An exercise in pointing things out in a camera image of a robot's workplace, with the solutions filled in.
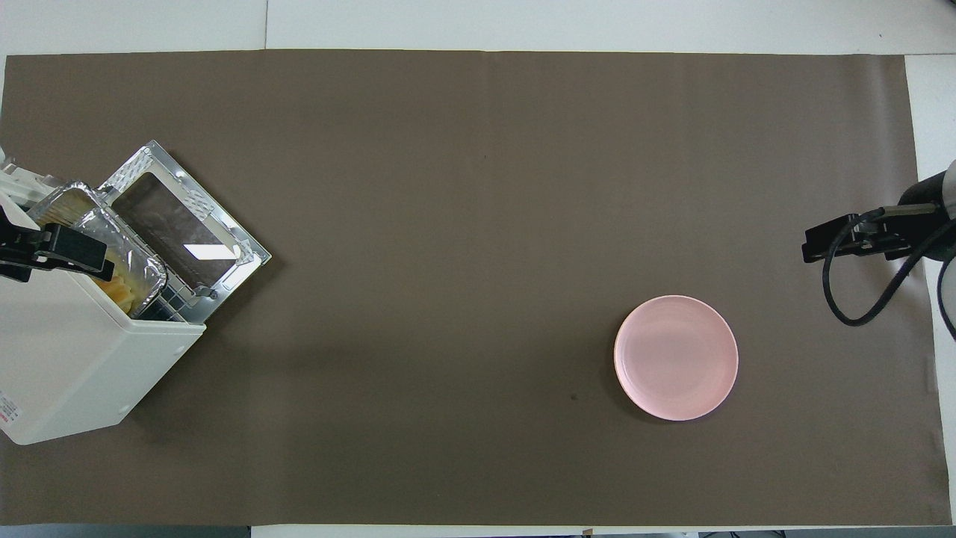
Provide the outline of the yellow ridged bread roll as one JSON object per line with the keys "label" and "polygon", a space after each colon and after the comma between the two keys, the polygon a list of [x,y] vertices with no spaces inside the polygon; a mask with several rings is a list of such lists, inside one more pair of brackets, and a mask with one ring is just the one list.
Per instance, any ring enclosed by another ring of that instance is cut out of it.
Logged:
{"label": "yellow ridged bread roll", "polygon": [[106,293],[120,310],[130,315],[134,307],[140,304],[140,285],[132,269],[122,260],[114,258],[108,258],[108,260],[114,265],[112,278],[109,280],[92,278],[92,282]]}

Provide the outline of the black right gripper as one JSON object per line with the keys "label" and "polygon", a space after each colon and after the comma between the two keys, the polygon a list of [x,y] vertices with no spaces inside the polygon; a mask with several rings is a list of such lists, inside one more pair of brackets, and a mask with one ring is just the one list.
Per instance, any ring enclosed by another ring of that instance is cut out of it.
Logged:
{"label": "black right gripper", "polygon": [[[956,173],[937,173],[918,182],[895,205],[882,205],[871,214],[840,239],[834,251],[836,257],[878,254],[886,260],[896,260],[913,254],[932,232],[956,223]],[[843,228],[857,218],[858,214],[844,214],[806,229],[803,263],[809,265],[825,259]]]}

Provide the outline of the silver foil baking tray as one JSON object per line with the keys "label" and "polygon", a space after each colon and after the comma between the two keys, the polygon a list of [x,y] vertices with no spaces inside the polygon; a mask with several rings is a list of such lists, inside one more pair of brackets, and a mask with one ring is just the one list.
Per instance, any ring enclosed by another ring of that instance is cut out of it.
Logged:
{"label": "silver foil baking tray", "polygon": [[107,259],[122,260],[140,285],[140,304],[129,316],[139,314],[167,283],[167,269],[146,242],[141,241],[122,218],[105,203],[105,198],[82,182],[71,182],[55,188],[27,210],[38,225],[57,223],[77,229],[107,244]]}

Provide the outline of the pink round plate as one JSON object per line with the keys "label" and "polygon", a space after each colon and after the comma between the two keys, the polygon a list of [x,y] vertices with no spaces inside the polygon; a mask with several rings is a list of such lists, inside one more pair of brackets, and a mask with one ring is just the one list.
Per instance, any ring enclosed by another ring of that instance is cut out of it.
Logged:
{"label": "pink round plate", "polygon": [[730,324],[697,297],[666,295],[639,304],[612,345],[615,377],[629,401],[654,418],[703,418],[727,400],[739,372]]}

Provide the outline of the cream toaster oven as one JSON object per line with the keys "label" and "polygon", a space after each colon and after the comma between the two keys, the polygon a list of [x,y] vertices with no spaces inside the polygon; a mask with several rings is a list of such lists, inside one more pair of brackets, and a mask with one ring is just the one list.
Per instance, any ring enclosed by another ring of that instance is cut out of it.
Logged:
{"label": "cream toaster oven", "polygon": [[[15,225],[68,182],[7,158],[0,205]],[[182,358],[204,324],[131,319],[92,277],[32,262],[27,283],[0,276],[0,432],[20,445],[119,424]]]}

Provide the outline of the brown table mat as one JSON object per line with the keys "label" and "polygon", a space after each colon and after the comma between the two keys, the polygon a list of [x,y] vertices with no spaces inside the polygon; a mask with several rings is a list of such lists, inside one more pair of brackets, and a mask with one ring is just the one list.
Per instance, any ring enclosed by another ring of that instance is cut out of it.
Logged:
{"label": "brown table mat", "polygon": [[[947,525],[928,286],[826,306],[805,229],[917,180],[902,57],[245,51],[7,59],[0,146],[156,140],[273,254],[117,426],[0,442],[0,519]],[[624,318],[697,297],[737,381],[654,418]]]}

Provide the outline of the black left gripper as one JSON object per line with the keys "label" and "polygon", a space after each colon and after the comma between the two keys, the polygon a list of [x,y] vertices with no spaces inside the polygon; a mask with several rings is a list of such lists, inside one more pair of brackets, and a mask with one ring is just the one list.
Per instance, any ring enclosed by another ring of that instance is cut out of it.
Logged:
{"label": "black left gripper", "polygon": [[32,229],[15,225],[0,205],[0,276],[27,283],[32,262],[55,263],[55,268],[85,273],[109,282],[115,265],[107,258],[108,246],[99,239],[57,223]]}

